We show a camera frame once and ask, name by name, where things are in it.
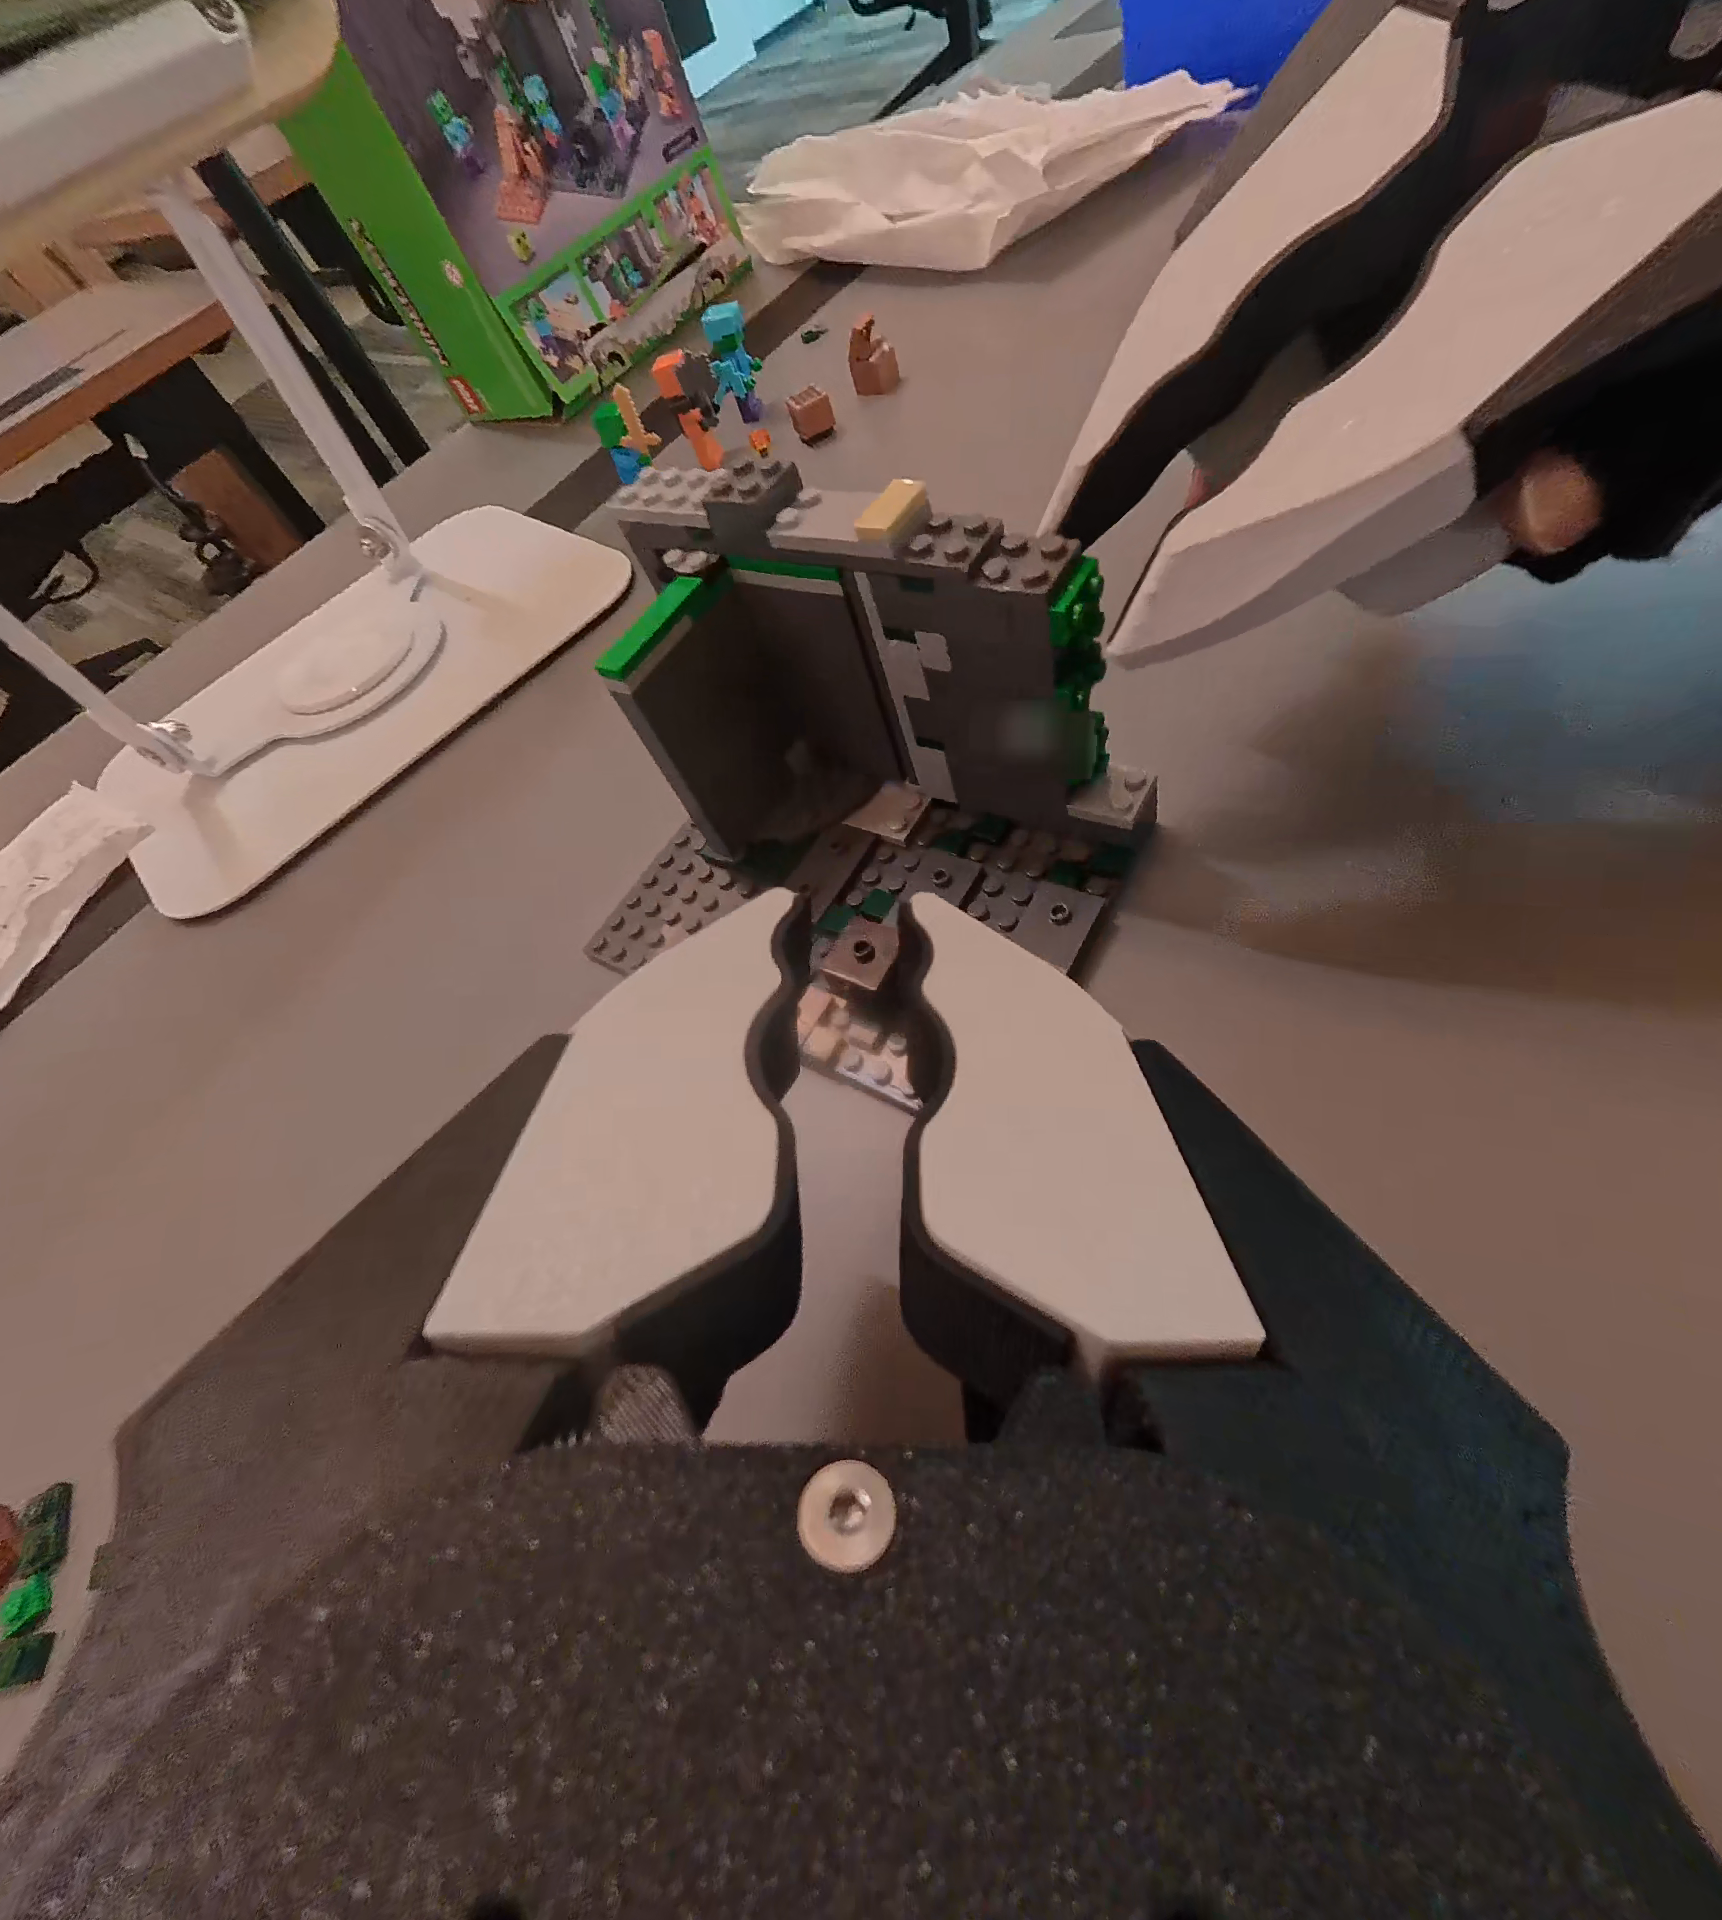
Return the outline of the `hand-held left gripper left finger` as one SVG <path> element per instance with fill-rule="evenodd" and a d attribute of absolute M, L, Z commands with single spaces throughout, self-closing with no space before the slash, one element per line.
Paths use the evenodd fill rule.
<path fill-rule="evenodd" d="M 803 1292 L 808 902 L 772 889 L 615 984 L 564 1038 L 421 1323 L 433 1358 L 663 1374 L 703 1428 Z"/>

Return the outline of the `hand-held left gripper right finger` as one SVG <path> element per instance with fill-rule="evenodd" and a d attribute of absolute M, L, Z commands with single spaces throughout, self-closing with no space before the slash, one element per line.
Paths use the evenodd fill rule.
<path fill-rule="evenodd" d="M 1003 1419 L 1066 1374 L 1245 1367 L 1262 1314 L 1126 1029 L 1049 963 L 922 894 L 902 912 L 908 1066 L 897 1311 Z"/>

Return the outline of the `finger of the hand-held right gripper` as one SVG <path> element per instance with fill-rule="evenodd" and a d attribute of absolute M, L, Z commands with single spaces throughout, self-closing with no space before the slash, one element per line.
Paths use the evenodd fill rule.
<path fill-rule="evenodd" d="M 1385 329 L 1170 525 L 1110 665 L 1176 660 L 1399 571 L 1471 513 L 1490 434 L 1719 298 L 1722 91 L 1527 148 Z"/>
<path fill-rule="evenodd" d="M 1437 131 L 1456 5 L 1327 5 L 1232 137 L 1129 321 L 1039 529 L 1113 529 L 1317 317 L 1317 238 Z"/>

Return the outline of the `small dark toy brick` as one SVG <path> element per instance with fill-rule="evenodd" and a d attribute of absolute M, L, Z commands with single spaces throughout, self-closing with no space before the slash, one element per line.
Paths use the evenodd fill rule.
<path fill-rule="evenodd" d="M 816 963 L 816 978 L 834 995 L 878 999 L 896 983 L 899 930 L 892 923 L 849 920 Z"/>

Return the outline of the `grey toy brick building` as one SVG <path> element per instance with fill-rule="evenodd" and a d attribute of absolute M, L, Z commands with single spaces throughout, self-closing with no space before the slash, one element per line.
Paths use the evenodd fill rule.
<path fill-rule="evenodd" d="M 658 589 L 598 674 L 684 826 L 585 942 L 629 977 L 770 890 L 806 900 L 806 1069 L 903 1114 L 908 965 L 878 999 L 817 981 L 856 918 L 965 910 L 1077 977 L 1160 820 L 1095 692 L 1104 575 L 1076 540 L 939 513 L 922 482 L 827 493 L 730 455 L 614 496 Z"/>

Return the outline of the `grey desk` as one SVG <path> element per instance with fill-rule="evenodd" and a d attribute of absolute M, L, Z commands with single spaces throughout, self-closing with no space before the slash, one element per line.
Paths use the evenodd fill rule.
<path fill-rule="evenodd" d="M 0 1503 L 76 1484 L 62 1652 L 116 1428 L 612 984 L 583 942 L 682 809 L 600 645 L 0 1032 Z M 1722 513 L 1101 695 L 1162 834 L 1092 992 L 1563 1435 L 1595 1630 L 1722 1854 Z M 56 1693 L 0 1699 L 0 1778 Z"/>

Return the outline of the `blue plastic container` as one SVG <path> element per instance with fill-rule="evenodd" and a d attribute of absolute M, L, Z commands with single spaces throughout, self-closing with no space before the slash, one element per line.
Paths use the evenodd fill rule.
<path fill-rule="evenodd" d="M 1119 3 L 1122 81 L 1265 89 L 1325 3 Z"/>

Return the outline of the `white paper bag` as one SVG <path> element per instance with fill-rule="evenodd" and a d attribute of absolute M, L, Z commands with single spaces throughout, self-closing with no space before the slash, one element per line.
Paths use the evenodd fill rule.
<path fill-rule="evenodd" d="M 1184 70 L 1068 99 L 984 87 L 770 152 L 739 198 L 739 227 L 751 252 L 777 269 L 978 275 L 1176 134 L 1250 97 Z"/>

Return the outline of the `cyan toy figure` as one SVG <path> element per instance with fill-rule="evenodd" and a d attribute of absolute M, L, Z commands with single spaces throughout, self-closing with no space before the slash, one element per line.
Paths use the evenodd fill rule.
<path fill-rule="evenodd" d="M 761 362 L 745 340 L 745 314 L 739 301 L 718 301 L 701 313 L 706 367 L 712 381 L 712 406 L 731 410 L 743 424 L 759 424 L 763 406 L 757 397 Z"/>

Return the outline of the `white paper receipt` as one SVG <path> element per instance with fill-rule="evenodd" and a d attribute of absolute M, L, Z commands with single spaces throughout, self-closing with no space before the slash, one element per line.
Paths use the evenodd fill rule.
<path fill-rule="evenodd" d="M 0 849 L 0 1014 L 153 826 L 73 783 Z"/>

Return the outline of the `green toy figure with sword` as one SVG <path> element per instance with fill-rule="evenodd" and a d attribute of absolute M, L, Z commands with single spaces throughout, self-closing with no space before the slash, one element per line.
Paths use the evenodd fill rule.
<path fill-rule="evenodd" d="M 637 400 L 625 384 L 615 382 L 592 406 L 588 421 L 622 488 L 633 486 L 653 468 L 662 440 L 646 427 Z"/>

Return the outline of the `green toy set box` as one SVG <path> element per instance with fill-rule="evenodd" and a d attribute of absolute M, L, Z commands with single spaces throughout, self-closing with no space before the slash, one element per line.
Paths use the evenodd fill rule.
<path fill-rule="evenodd" d="M 280 137 L 470 421 L 570 416 L 750 275 L 653 3 L 340 3 Z"/>

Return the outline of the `wooden table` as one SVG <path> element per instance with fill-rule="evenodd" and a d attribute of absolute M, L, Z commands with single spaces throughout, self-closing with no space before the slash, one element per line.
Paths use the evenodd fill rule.
<path fill-rule="evenodd" d="M 380 319 L 380 291 L 351 251 L 298 157 L 285 148 L 263 167 L 244 170 L 247 186 L 284 242 L 298 246 L 302 275 L 322 301 L 319 275 L 340 275 Z M 64 434 L 107 410 L 148 395 L 170 374 L 200 368 L 235 329 L 201 277 L 182 267 L 148 267 L 123 277 L 119 263 L 153 249 L 180 249 L 166 218 L 140 201 L 113 206 L 73 235 L 44 244 L 0 271 L 0 476 L 31 460 Z M 381 381 L 387 422 L 354 403 L 345 374 L 336 393 L 354 406 L 351 421 L 377 455 L 377 476 L 390 481 L 427 452 L 427 440 Z"/>

